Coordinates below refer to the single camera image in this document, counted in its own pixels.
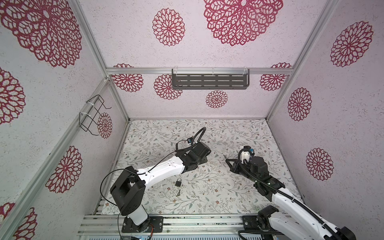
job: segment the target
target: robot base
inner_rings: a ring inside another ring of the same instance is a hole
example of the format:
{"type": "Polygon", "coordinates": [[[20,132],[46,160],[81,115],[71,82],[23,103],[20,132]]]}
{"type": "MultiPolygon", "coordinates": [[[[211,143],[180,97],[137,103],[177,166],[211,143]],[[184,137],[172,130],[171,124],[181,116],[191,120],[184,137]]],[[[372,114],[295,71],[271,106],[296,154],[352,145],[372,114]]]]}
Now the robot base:
{"type": "Polygon", "coordinates": [[[132,222],[132,219],[125,217],[124,223],[122,225],[121,232],[122,233],[132,233],[132,232],[151,232],[152,227],[150,224],[153,225],[153,232],[162,232],[163,231],[163,219],[164,217],[148,217],[147,220],[145,220],[142,224],[139,226],[136,226],[135,223],[132,222]]]}

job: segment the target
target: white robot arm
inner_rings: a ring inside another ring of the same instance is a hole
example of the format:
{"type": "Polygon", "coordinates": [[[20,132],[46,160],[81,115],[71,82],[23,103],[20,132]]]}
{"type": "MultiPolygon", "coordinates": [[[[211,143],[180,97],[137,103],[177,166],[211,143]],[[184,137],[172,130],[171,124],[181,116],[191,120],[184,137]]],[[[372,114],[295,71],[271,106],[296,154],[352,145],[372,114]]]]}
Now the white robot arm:
{"type": "Polygon", "coordinates": [[[125,168],[109,190],[121,215],[132,220],[134,230],[144,231],[150,220],[141,205],[145,189],[168,177],[196,169],[207,162],[210,153],[209,147],[199,138],[191,147],[176,150],[175,156],[167,161],[143,169],[125,168]]]}
{"type": "Polygon", "coordinates": [[[262,157],[255,157],[253,149],[245,146],[239,151],[237,159],[226,159],[230,171],[243,175],[255,182],[257,191],[269,201],[285,210],[294,220],[285,217],[273,206],[267,206],[257,215],[257,226],[253,231],[244,230],[240,233],[258,233],[267,235],[268,232],[284,234],[292,240],[356,240],[348,228],[339,229],[336,225],[313,212],[303,202],[285,188],[279,180],[269,175],[268,165],[262,157]]]}

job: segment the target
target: leaf pattern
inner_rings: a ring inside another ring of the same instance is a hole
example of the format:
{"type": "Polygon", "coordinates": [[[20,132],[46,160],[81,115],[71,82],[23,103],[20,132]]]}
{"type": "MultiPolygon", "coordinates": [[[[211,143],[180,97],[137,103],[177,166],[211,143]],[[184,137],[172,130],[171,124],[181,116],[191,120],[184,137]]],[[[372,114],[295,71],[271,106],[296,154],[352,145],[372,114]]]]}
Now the leaf pattern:
{"type": "MultiPolygon", "coordinates": [[[[272,176],[299,196],[265,120],[135,120],[117,168],[152,166],[174,151],[179,140],[195,135],[202,127],[207,130],[201,141],[212,151],[208,162],[146,189],[142,204],[148,214],[254,214],[271,205],[252,181],[233,174],[225,163],[246,145],[264,158],[272,176]],[[177,178],[182,179],[180,188],[175,186],[177,178]]],[[[185,146],[185,142],[179,143],[179,148],[185,146]]],[[[120,173],[116,172],[113,182],[120,173]]],[[[113,202],[110,194],[107,199],[113,202]]],[[[104,205],[102,210],[102,214],[118,213],[112,204],[104,205]]]]}

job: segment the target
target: red floral pattern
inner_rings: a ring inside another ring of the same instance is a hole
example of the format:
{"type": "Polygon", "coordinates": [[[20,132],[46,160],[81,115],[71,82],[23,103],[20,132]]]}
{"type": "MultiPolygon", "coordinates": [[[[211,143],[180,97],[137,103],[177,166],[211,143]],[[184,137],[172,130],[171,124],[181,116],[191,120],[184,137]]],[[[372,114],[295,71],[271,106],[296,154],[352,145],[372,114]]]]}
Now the red floral pattern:
{"type": "Polygon", "coordinates": [[[112,133],[112,120],[108,113],[102,113],[97,121],[97,130],[103,138],[108,138],[112,133]]]}
{"type": "MultiPolygon", "coordinates": [[[[115,68],[133,68],[129,64],[121,63],[114,66],[115,68]]],[[[114,74],[113,82],[127,92],[136,92],[143,87],[143,78],[141,74],[114,74]]]]}
{"type": "MultiPolygon", "coordinates": [[[[290,68],[292,67],[289,63],[278,63],[272,65],[272,68],[290,68]]],[[[287,75],[284,74],[264,74],[260,78],[260,86],[268,91],[274,91],[279,89],[283,84],[287,75]]]]}
{"type": "Polygon", "coordinates": [[[15,203],[7,202],[6,204],[0,206],[0,224],[4,221],[10,210],[13,208],[15,203]]]}
{"type": "Polygon", "coordinates": [[[18,118],[25,106],[25,95],[19,81],[0,68],[0,125],[18,118]]]}
{"type": "Polygon", "coordinates": [[[314,148],[307,155],[307,168],[318,180],[327,180],[333,174],[333,161],[324,149],[314,148]]]}
{"type": "Polygon", "coordinates": [[[265,33],[283,0],[204,0],[208,29],[221,43],[244,45],[265,33]]]}
{"type": "Polygon", "coordinates": [[[20,46],[53,67],[74,65],[81,50],[81,34],[65,0],[0,0],[1,23],[20,46]]]}
{"type": "Polygon", "coordinates": [[[79,179],[83,167],[82,162],[79,150],[74,146],[70,146],[67,154],[63,156],[45,186],[50,192],[64,193],[68,191],[79,179]]]}
{"type": "Polygon", "coordinates": [[[173,89],[172,76],[169,74],[158,76],[153,87],[157,95],[168,100],[178,98],[183,92],[183,90],[173,89]]]}
{"type": "Polygon", "coordinates": [[[29,209],[28,215],[22,221],[20,227],[17,228],[15,234],[13,235],[14,240],[31,240],[35,235],[35,230],[37,227],[37,214],[35,213],[35,208],[31,207],[29,209]]]}
{"type": "Polygon", "coordinates": [[[288,101],[289,116],[295,121],[303,120],[310,112],[312,99],[309,91],[305,88],[296,89],[288,101]]]}
{"type": "Polygon", "coordinates": [[[205,102],[211,108],[220,108],[227,103],[228,95],[220,90],[210,92],[205,98],[205,102]]]}
{"type": "Polygon", "coordinates": [[[338,67],[356,62],[368,50],[372,42],[372,26],[360,21],[348,26],[336,38],[331,49],[331,61],[338,67]]]}
{"type": "Polygon", "coordinates": [[[184,37],[184,22],[178,12],[163,8],[158,11],[152,21],[153,33],[165,46],[174,46],[184,37]]]}

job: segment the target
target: zip tie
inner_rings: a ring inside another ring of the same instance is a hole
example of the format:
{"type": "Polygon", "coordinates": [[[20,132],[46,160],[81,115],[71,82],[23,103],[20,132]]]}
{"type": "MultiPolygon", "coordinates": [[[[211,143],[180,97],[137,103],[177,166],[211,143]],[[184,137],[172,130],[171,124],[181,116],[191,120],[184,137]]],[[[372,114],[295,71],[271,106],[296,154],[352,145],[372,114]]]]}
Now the zip tie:
{"type": "Polygon", "coordinates": [[[80,112],[80,113],[84,113],[84,114],[88,115],[90,118],[92,118],[88,113],[85,113],[85,112],[80,112]]]}

